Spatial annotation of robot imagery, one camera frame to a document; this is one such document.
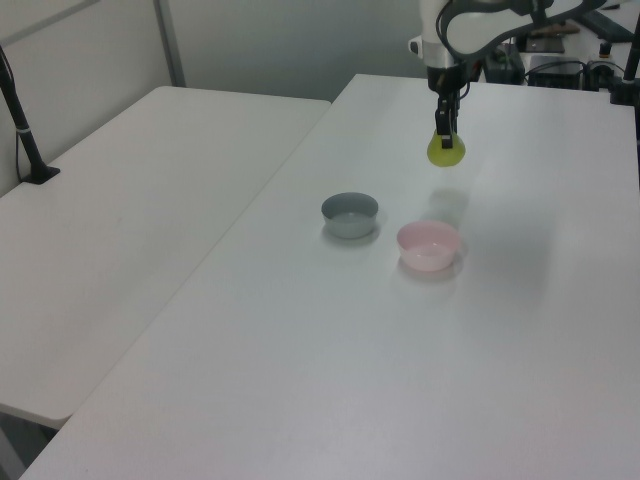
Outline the black Franka gripper body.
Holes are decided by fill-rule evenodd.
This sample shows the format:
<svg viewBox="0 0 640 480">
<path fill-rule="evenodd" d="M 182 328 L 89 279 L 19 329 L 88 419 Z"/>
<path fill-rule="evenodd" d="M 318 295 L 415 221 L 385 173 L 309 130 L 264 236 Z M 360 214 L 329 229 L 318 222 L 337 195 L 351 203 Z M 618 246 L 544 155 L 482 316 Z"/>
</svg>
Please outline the black Franka gripper body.
<svg viewBox="0 0 640 480">
<path fill-rule="evenodd" d="M 459 92 L 469 82 L 467 63 L 458 63 L 446 68 L 427 67 L 427 82 L 431 91 L 439 96 Z"/>
</svg>

